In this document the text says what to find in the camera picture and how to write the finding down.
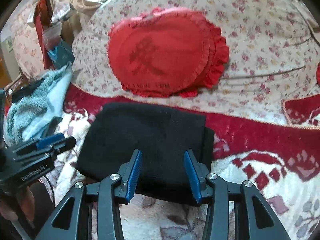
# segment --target finger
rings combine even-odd
[[[29,187],[17,194],[17,200],[26,218],[33,221],[35,219],[35,198]]]
[[[3,201],[0,200],[0,214],[7,220],[18,220],[17,214]]]

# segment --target metal screw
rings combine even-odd
[[[75,184],[75,188],[82,188],[83,187],[83,182],[79,181]]]
[[[252,187],[252,182],[250,181],[250,180],[245,180],[244,181],[244,185],[246,186],[246,187]]]
[[[218,176],[217,176],[217,174],[215,174],[215,173],[209,173],[209,174],[208,174],[208,178],[209,178],[209,179],[217,179],[217,177],[218,177]]]
[[[120,177],[120,175],[118,173],[114,173],[114,174],[110,175],[110,179],[112,179],[112,180],[119,179],[119,177]]]

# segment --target orange object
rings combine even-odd
[[[141,96],[197,95],[217,84],[229,48],[221,30],[201,12],[161,10],[111,27],[109,64],[123,89]]]

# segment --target floral sheet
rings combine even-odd
[[[107,32],[120,19],[156,6],[201,10],[222,29],[230,58],[217,87],[203,89],[194,98],[142,98],[122,90],[108,65]],[[89,182],[74,165],[90,122],[101,106],[117,100],[156,103],[206,114],[216,132],[212,171],[233,182],[252,180],[291,239],[308,239],[320,218],[320,159],[314,144],[319,138],[319,126],[314,121],[318,119],[312,116],[311,123],[303,119],[307,127],[300,128],[301,122],[295,122],[292,113],[306,116],[308,110],[296,110],[288,103],[319,93],[315,78],[319,51],[308,24],[290,0],[109,0],[73,43],[75,85],[69,88],[66,113],[57,132],[75,136],[77,145],[58,157],[57,168],[49,175],[56,204],[77,180]],[[320,107],[314,99],[310,97],[312,111]],[[288,122],[299,126],[281,126]],[[236,124],[246,129],[236,132]],[[253,129],[263,134],[255,139],[242,135],[244,131],[252,134]],[[135,195],[120,212],[127,240],[198,240],[206,207],[198,209]],[[92,225],[93,239],[97,239],[96,206]],[[233,239],[232,226],[229,234]]]

